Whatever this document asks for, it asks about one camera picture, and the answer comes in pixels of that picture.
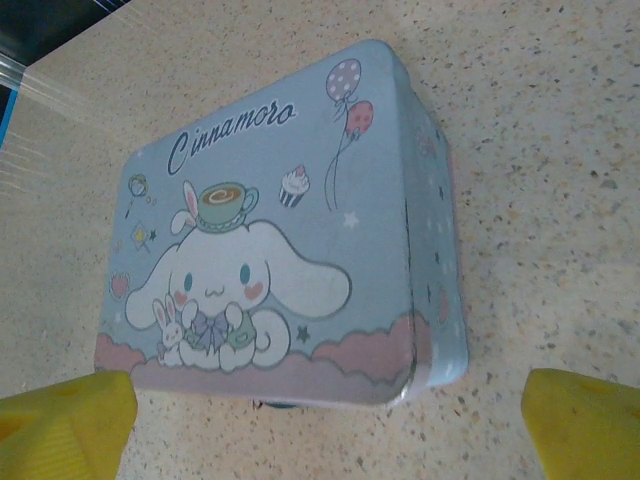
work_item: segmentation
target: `yellow object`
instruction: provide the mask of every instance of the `yellow object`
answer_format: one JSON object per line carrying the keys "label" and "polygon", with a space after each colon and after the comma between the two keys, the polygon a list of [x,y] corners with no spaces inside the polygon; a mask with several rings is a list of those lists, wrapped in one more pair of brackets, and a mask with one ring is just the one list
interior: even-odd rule
{"label": "yellow object", "polygon": [[548,480],[640,479],[640,389],[533,370],[522,415]]}
{"label": "yellow object", "polygon": [[113,480],[137,408],[126,372],[0,400],[0,479]]}

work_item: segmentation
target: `cupcake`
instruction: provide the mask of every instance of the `cupcake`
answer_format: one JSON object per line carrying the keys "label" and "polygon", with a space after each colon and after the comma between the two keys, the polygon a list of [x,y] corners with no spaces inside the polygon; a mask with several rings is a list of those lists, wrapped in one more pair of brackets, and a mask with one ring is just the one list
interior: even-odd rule
{"label": "cupcake", "polygon": [[285,207],[295,207],[305,193],[309,190],[309,177],[304,171],[304,166],[300,165],[292,172],[282,177],[282,188],[280,188],[280,203]]}

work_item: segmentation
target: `star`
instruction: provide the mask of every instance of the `star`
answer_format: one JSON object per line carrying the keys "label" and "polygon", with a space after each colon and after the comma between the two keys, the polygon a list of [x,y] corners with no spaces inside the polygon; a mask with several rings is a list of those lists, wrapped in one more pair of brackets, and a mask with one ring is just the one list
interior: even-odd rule
{"label": "star", "polygon": [[356,217],[356,212],[351,212],[351,213],[345,213],[344,214],[344,226],[345,227],[353,228],[358,224],[358,222],[360,222],[360,220],[358,220],[358,217]]}
{"label": "star", "polygon": [[306,343],[309,340],[309,332],[307,332],[307,327],[298,327],[298,336],[296,340],[300,340],[302,343]]}

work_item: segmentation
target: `light blue tin box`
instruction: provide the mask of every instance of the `light blue tin box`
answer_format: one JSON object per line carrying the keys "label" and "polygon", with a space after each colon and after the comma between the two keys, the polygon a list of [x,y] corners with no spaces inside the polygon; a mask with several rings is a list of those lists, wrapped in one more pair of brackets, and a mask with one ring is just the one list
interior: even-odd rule
{"label": "light blue tin box", "polygon": [[390,404],[467,367],[449,150],[365,41],[135,152],[97,369],[139,387]]}

